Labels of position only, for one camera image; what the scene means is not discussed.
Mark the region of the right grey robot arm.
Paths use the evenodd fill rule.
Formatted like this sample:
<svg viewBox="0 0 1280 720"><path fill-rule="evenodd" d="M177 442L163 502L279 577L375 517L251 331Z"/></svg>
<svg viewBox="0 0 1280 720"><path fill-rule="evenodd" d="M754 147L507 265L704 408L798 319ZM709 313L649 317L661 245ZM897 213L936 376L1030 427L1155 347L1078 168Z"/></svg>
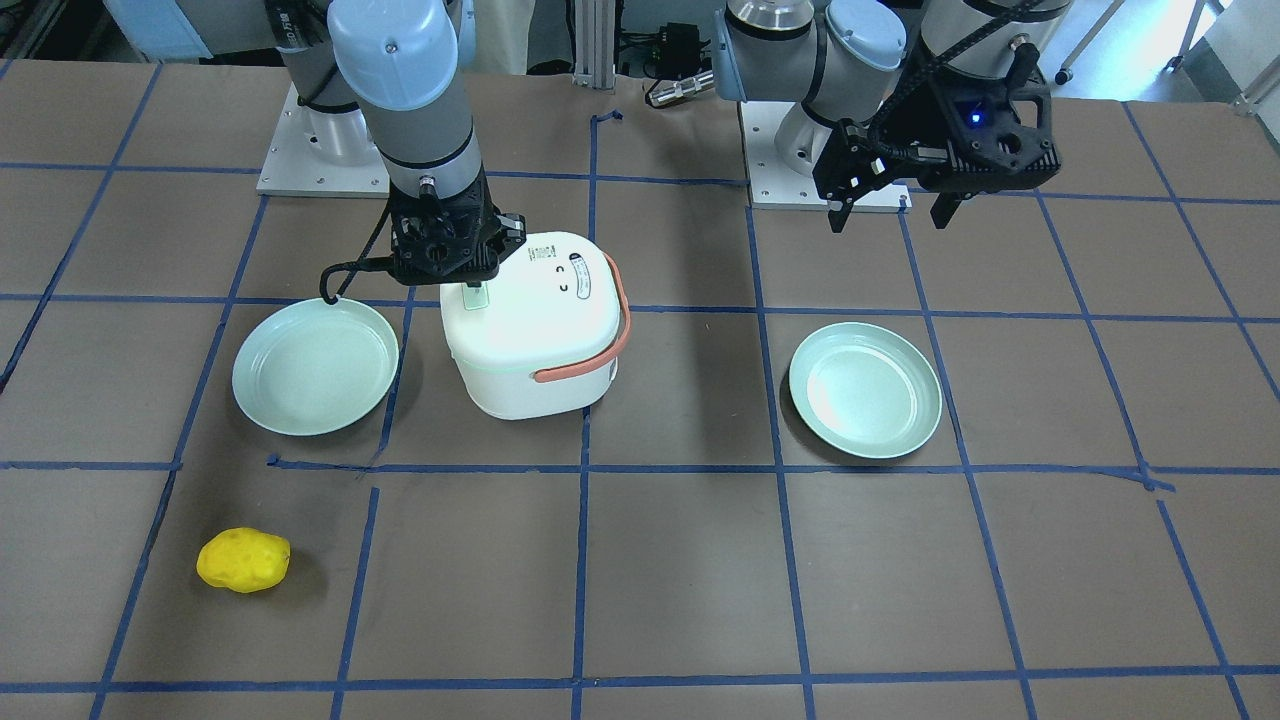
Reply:
<svg viewBox="0 0 1280 720"><path fill-rule="evenodd" d="M475 47L470 1L269 1L291 99L259 191L280 196L383 193L376 231L390 252L320 277L383 272L406 286L479 286L526 240L488 188L460 68Z"/></svg>

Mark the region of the green plate near left arm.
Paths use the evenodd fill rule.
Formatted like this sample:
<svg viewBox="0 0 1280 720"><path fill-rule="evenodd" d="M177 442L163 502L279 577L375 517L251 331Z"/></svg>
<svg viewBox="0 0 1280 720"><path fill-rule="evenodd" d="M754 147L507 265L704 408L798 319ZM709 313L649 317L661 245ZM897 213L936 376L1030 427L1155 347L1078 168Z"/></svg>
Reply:
<svg viewBox="0 0 1280 720"><path fill-rule="evenodd" d="M795 348L787 377L804 424L858 457L913 454L941 421L934 368L915 345L881 325L841 322L813 331Z"/></svg>

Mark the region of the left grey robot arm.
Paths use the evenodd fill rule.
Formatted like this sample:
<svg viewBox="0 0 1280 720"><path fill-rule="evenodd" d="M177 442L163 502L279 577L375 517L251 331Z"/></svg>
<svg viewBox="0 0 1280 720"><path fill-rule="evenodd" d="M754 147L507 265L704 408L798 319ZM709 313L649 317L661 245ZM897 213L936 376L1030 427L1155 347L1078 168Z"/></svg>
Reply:
<svg viewBox="0 0 1280 720"><path fill-rule="evenodd" d="M717 94L791 105L781 147L829 228L909 178L943 229L980 193L1034 190L1062 167L1041 51L1066 1L929 1L916 36L881 1L727 1Z"/></svg>

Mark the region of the green plate near right arm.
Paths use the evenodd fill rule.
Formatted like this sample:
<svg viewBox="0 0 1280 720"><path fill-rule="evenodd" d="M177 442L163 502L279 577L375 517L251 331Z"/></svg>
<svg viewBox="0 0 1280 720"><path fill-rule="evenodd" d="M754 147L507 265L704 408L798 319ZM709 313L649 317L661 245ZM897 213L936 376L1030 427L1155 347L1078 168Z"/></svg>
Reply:
<svg viewBox="0 0 1280 720"><path fill-rule="evenodd" d="M259 323L230 372L239 410L283 436L323 436L371 413L389 393L401 343L374 307L338 299L292 304Z"/></svg>

